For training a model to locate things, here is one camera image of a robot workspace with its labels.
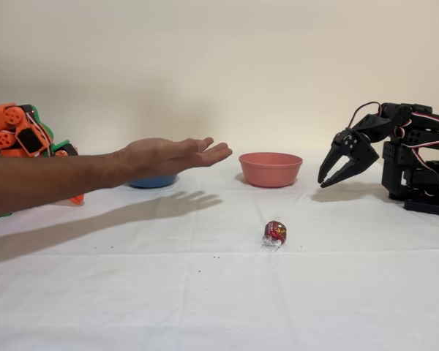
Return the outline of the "person's open hand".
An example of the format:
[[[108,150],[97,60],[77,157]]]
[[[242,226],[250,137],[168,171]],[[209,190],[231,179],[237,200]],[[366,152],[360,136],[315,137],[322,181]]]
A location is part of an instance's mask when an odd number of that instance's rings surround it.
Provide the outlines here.
[[[151,138],[130,143],[114,156],[117,158],[118,179],[124,183],[211,167],[232,153],[227,143],[215,145],[211,137],[182,141]]]

